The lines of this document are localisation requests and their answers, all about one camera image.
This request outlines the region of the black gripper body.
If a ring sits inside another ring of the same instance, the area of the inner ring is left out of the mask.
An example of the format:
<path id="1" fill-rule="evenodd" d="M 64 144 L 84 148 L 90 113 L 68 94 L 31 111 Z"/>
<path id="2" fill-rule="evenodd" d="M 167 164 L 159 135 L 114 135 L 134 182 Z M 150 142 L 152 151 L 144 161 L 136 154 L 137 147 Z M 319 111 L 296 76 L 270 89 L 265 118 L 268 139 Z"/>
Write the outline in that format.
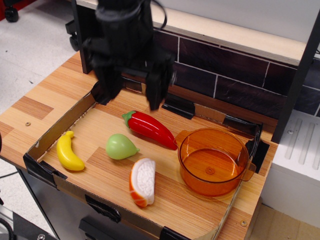
<path id="1" fill-rule="evenodd" d="M 95 18 L 102 36 L 89 37 L 83 47 L 98 78 L 122 73 L 146 78 L 172 78 L 175 55 L 154 41 L 149 0 L 100 0 Z"/>

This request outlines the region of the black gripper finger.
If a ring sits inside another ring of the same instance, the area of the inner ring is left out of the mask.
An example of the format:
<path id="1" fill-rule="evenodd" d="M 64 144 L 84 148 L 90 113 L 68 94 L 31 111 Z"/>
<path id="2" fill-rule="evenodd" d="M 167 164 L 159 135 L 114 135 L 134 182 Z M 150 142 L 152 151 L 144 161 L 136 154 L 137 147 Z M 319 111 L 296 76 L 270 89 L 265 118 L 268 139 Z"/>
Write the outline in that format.
<path id="1" fill-rule="evenodd" d="M 172 64 L 154 65 L 148 73 L 146 83 L 146 97 L 151 111 L 159 109 L 160 103 L 166 97 L 169 86 L 174 81 Z"/>
<path id="2" fill-rule="evenodd" d="M 94 54 L 91 65 L 95 75 L 107 98 L 113 100 L 117 97 L 123 87 L 121 72 L 116 70 L 116 64 L 109 58 Z"/>

